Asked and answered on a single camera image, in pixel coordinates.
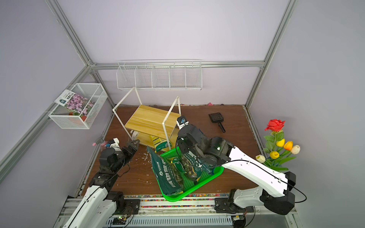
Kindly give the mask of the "green plastic mesh tray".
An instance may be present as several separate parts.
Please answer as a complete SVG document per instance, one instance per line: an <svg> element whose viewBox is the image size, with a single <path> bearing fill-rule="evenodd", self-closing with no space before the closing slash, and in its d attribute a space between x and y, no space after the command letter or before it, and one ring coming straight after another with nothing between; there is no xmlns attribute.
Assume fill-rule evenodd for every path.
<svg viewBox="0 0 365 228"><path fill-rule="evenodd" d="M168 152L165 152L163 154L160 154L161 157L165 158L170 164L170 160L174 157L177 157L181 160L182 158L182 153L180 151L180 148L174 148ZM181 199L183 199L184 197L188 196L189 194L193 193L194 191L198 190L199 188L201 188L202 186L204 186L205 184L209 183L210 181L216 179L217 177L219 177L221 174L223 174L224 168L223 167L216 167L214 168L214 174L213 175L208 175L206 173L204 173L200 179L199 182L197 182L196 184L191 181L190 179L188 179L185 174L179 173L175 168L174 170L178 173L178 176L181 178L182 182L183 182L183 193L175 195L175 196L166 196L162 193L163 197L170 201L170 202L176 202L176 201L180 201Z"/></svg>

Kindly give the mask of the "dark green soil bag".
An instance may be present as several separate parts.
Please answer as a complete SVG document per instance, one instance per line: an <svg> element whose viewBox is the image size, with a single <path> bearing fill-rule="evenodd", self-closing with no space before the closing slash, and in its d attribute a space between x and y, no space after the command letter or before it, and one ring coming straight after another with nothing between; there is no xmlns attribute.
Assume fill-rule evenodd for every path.
<svg viewBox="0 0 365 228"><path fill-rule="evenodd" d="M200 161L197 156L191 152L182 155L181 163L185 170L185 176L195 184L200 181L204 173L208 175L214 174L214 168L211 168L207 163Z"/></svg>
<svg viewBox="0 0 365 228"><path fill-rule="evenodd" d="M148 146L147 151L150 154L152 169L162 193L166 196L183 193L183 182L171 164L155 153L151 147Z"/></svg>

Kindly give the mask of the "white frame wooden shelf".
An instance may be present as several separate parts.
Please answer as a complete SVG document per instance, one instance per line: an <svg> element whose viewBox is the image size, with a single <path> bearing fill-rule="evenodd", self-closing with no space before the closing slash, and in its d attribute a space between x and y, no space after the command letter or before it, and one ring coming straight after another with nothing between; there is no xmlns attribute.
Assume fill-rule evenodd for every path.
<svg viewBox="0 0 365 228"><path fill-rule="evenodd" d="M139 106L124 124L117 114L117 109L133 91L137 95ZM176 97L169 110L166 111L142 104L137 88L132 87L112 111L129 138L132 138L132 135L128 130L133 130L145 135L163 138L167 141L170 150L174 148L174 140L170 140L170 138L177 126L177 119L182 116L180 97Z"/></svg>

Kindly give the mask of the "artificial flower bouquet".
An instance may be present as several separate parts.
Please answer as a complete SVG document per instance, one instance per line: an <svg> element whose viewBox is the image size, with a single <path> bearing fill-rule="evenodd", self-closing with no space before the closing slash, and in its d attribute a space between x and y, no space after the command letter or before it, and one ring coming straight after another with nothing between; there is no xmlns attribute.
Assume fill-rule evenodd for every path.
<svg viewBox="0 0 365 228"><path fill-rule="evenodd" d="M268 122L265 131L270 131L270 134L264 137L266 143L263 148L268 157L256 156L256 161L280 173L289 170L284 164L295 159L301 150L299 145L285 139L284 126L285 121L282 120L272 119Z"/></svg>

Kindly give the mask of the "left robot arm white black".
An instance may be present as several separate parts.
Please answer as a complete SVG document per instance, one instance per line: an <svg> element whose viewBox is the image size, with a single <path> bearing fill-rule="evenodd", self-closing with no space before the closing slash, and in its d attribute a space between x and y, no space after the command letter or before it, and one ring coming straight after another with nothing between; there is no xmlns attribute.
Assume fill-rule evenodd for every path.
<svg viewBox="0 0 365 228"><path fill-rule="evenodd" d="M107 142L99 158L99 171L94 175L84 197L68 219L65 228L103 228L115 215L121 220L133 219L139 213L139 199L125 199L122 192L112 191L118 173L125 166L130 166L140 141L133 140L120 147L114 138Z"/></svg>

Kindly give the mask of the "pink flower seed packet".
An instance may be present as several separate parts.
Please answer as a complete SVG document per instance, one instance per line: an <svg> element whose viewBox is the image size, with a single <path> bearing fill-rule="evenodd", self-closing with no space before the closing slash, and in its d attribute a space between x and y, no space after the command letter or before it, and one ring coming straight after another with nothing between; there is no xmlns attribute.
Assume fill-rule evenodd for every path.
<svg viewBox="0 0 365 228"><path fill-rule="evenodd" d="M90 99L67 89L54 102L66 108L72 116L79 116L83 120L95 105Z"/></svg>

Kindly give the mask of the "yellow flowered fertilizer bag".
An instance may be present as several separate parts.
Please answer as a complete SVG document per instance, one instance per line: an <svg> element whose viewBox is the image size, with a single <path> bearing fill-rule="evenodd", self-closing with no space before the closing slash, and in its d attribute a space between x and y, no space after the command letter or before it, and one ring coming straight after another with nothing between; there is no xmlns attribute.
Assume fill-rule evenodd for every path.
<svg viewBox="0 0 365 228"><path fill-rule="evenodd" d="M160 152L164 149L169 149L169 143L166 139L160 138L160 137L156 137L156 136L150 136L152 144L155 148L156 152Z"/></svg>

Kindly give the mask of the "metal base rail frame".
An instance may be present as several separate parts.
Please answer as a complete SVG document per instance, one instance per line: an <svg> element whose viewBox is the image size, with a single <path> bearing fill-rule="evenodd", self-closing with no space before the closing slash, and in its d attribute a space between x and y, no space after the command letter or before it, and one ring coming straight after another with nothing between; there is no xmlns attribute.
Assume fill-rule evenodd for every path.
<svg viewBox="0 0 365 228"><path fill-rule="evenodd" d="M272 199L262 188L233 189L222 194L191 194L178 201L168 201L162 195L127 195L102 189L94 195L67 199L56 221L56 228L133 228L195 225L233 225L244 228L248 216L275 214L289 223L294 208L283 199Z"/></svg>

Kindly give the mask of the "pink spray bottle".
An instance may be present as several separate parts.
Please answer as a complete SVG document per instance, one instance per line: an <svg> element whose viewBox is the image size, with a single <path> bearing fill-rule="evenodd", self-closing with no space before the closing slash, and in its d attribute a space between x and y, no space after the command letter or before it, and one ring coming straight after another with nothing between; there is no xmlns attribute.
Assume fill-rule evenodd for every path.
<svg viewBox="0 0 365 228"><path fill-rule="evenodd" d="M95 142L92 143L92 146L97 146L97 145L105 146L106 144L107 144L107 141L103 137L100 137L100 138L96 139Z"/></svg>

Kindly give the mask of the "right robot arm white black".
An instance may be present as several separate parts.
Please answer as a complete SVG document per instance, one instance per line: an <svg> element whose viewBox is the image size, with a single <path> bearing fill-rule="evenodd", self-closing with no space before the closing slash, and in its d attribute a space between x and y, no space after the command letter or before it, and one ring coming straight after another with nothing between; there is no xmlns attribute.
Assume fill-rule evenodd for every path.
<svg viewBox="0 0 365 228"><path fill-rule="evenodd" d="M264 206L275 214L287 215L298 203L292 193L294 173L269 168L221 137L208 138L195 125L184 123L179 125L176 145L183 155L196 158L199 168L223 167L257 184L256 188L231 191L227 204L234 208Z"/></svg>

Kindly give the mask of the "white work glove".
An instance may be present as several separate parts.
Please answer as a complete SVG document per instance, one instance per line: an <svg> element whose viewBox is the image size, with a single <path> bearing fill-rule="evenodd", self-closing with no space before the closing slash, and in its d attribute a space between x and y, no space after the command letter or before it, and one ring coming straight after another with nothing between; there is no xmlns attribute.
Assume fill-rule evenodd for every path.
<svg viewBox="0 0 365 228"><path fill-rule="evenodd" d="M135 131L135 130L131 130L130 131L130 134L132 136L132 140L135 140L138 137L139 132L138 131Z"/></svg>

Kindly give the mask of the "black slotted plastic scoop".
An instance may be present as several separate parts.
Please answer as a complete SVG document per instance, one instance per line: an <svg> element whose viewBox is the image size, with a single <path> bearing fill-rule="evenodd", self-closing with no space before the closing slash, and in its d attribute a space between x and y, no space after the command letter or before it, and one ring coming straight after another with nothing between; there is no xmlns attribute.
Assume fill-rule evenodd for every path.
<svg viewBox="0 0 365 228"><path fill-rule="evenodd" d="M208 114L210 120L212 123L218 124L218 126L220 127L220 129L222 130L223 133L226 133L225 128L222 125L222 122L224 121L224 118L222 116L221 113L217 112L217 113L212 113L212 114Z"/></svg>

